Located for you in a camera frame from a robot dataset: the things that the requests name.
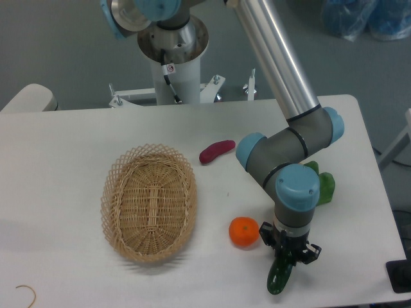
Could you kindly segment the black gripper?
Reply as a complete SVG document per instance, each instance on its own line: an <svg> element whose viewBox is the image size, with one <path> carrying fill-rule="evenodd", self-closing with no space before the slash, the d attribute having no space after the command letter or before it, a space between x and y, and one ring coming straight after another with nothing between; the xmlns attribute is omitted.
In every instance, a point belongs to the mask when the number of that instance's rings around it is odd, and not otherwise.
<svg viewBox="0 0 411 308"><path fill-rule="evenodd" d="M317 260L321 247L308 242L311 223L303 227L289 227L280 221L274 224L264 221L259 228L259 234L266 246L275 251L275 257L285 257L287 252L292 254L292 265L297 263L309 264Z"/></svg>

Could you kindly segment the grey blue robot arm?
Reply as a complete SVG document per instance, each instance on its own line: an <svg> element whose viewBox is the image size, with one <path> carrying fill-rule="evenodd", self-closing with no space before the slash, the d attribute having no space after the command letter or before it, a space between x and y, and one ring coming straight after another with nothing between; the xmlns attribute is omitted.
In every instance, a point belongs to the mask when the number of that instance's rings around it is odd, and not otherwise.
<svg viewBox="0 0 411 308"><path fill-rule="evenodd" d="M227 1L245 29L288 126L271 137L252 133L231 144L236 158L274 201L274 220L252 231L275 252L275 264L308 264L320 247L308 241L322 177L302 164L344 133L336 110L322 107L288 43L269 1ZM152 65L159 105L199 104L200 58L209 34L191 15L194 1L102 1L117 38L137 37ZM109 171L101 199L106 240L121 256L157 262L188 240L197 209L197 185L188 160L173 148L145 144L120 156Z"/></svg>

